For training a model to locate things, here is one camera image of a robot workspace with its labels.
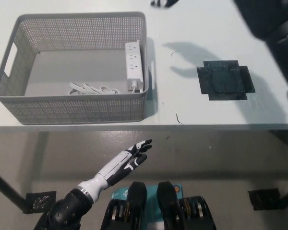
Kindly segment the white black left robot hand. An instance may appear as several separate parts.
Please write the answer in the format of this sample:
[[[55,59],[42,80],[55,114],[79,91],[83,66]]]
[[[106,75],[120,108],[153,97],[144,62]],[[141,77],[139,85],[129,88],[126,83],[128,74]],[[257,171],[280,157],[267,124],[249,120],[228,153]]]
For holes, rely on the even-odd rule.
[[[106,188],[115,185],[140,166],[147,159],[145,152],[151,149],[151,143],[151,139],[141,141],[123,150],[109,161],[98,172],[106,180]]]

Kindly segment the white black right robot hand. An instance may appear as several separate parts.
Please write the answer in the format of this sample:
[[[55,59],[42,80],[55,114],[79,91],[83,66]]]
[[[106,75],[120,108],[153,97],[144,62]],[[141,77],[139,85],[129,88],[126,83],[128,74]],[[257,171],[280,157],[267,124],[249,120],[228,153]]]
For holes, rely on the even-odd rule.
[[[153,8],[167,9],[174,6],[179,0],[151,0],[150,6]]]

